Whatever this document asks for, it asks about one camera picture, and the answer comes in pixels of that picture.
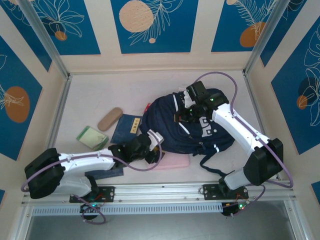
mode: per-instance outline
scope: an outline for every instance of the white tabletop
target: white tabletop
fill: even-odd
[[[64,113],[62,116],[55,147],[59,153],[84,153],[92,150],[76,140],[85,126],[98,130],[98,122],[114,107],[120,107],[124,114],[142,116],[147,103],[156,98],[177,92],[187,87],[200,75],[209,71],[137,71],[108,74],[75,75],[72,78]],[[240,70],[228,70],[237,82],[238,94],[234,108],[254,128],[259,130],[258,120],[248,89]],[[202,79],[206,88],[217,88],[232,99],[235,88],[230,79],[223,75],[208,75]],[[115,123],[104,132],[111,139]],[[167,170],[139,172],[124,168],[124,176],[101,179],[98,184],[141,184],[216,181],[219,175],[201,168],[204,157],[190,157],[190,166]],[[241,146],[234,144],[224,152],[215,154],[206,166],[220,169],[225,173],[245,165],[248,157]],[[146,168],[144,160],[133,162],[138,168]]]

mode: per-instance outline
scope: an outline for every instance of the enclosure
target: enclosure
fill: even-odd
[[[318,239],[320,235],[320,2],[318,0],[0,0],[0,239]],[[201,168],[97,181],[115,187],[106,225],[82,222],[70,195],[31,199],[25,167],[48,148],[79,154],[77,140],[114,107],[142,116],[155,99],[209,72],[230,75],[234,109],[284,146],[293,188],[265,182],[234,218],[234,199],[205,200],[221,178]],[[219,73],[201,79],[233,98]],[[117,124],[103,134],[112,138]],[[230,173],[248,156],[238,142],[206,163]],[[144,160],[132,166],[148,168]],[[273,181],[289,184],[281,172]],[[261,186],[248,186],[249,200]]]

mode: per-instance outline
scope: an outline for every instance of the white leaf line drawing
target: white leaf line drawing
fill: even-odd
[[[0,54],[0,70],[5,66],[6,64],[6,60],[7,60],[6,55]],[[23,106],[23,102],[21,102],[24,99],[24,97],[14,97],[11,96],[10,94],[8,94],[1,86],[0,84],[0,110],[3,109],[6,105],[8,105],[8,107],[10,106],[10,104],[17,104],[20,106]]]
[[[179,1],[179,3],[173,7],[173,3]],[[169,14],[176,11],[183,3],[184,0],[135,0],[130,1],[133,4],[139,5],[142,3],[145,10],[139,11],[133,17],[132,24],[140,24],[141,29],[147,27],[144,30],[132,31],[129,39],[132,39],[130,46],[134,45],[139,41],[146,42],[149,40],[150,43],[154,43],[158,36],[161,35],[162,32],[166,30],[166,25],[170,27],[171,21]],[[148,14],[152,13],[152,22],[142,22],[144,21],[144,17]]]
[[[308,49],[304,56],[305,74],[308,78],[308,86],[298,98],[298,107],[304,109],[310,107],[310,126],[320,124],[320,25],[310,38]]]
[[[5,5],[13,16],[29,26],[18,5],[9,2],[9,0],[2,0],[2,2],[10,3]],[[33,0],[31,4],[49,35],[55,36],[60,41],[67,39],[66,33],[77,35],[79,38],[82,37],[83,33],[77,24],[82,23],[85,16],[69,10],[69,0]]]
[[[261,34],[262,22],[270,15],[278,0],[264,0],[262,7],[258,8],[255,0],[236,0],[232,5],[238,8],[240,17],[249,27],[254,29],[255,39]]]
[[[286,7],[284,13],[282,14],[282,17],[285,20],[288,20],[288,14],[289,12],[296,12],[299,11],[301,6],[303,5],[305,0],[300,0],[300,2],[293,2],[292,0],[289,2],[288,6]]]

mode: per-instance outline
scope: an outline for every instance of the pink sponge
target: pink sponge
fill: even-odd
[[[152,167],[155,163],[148,164],[148,167]],[[160,161],[159,165],[153,170],[175,169],[185,168],[190,165],[188,154],[177,154],[172,152],[165,152],[164,157]]]

